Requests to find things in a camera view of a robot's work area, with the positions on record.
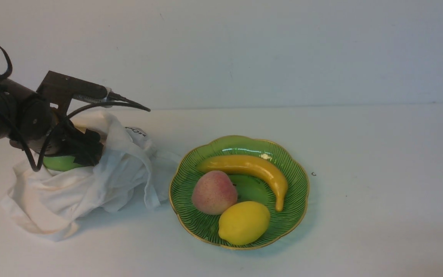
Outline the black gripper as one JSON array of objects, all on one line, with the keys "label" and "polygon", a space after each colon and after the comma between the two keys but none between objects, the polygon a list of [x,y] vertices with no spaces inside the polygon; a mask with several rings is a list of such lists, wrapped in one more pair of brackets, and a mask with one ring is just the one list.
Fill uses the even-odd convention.
[{"label": "black gripper", "polygon": [[24,151],[32,167],[43,167],[44,157],[74,156],[73,162],[85,167],[97,165],[102,157],[100,134],[76,128],[54,108],[25,108],[16,119],[10,145]]}]

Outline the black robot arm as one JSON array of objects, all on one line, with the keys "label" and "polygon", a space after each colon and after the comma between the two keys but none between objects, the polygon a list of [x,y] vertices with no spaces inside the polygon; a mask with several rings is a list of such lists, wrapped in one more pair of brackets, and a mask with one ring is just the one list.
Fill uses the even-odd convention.
[{"label": "black robot arm", "polygon": [[70,102],[92,94],[102,98],[107,90],[98,84],[49,71],[37,91],[10,79],[0,79],[0,139],[25,151],[35,171],[45,157],[71,157],[72,162],[96,165],[103,152],[100,135],[80,131],[70,121]]}]

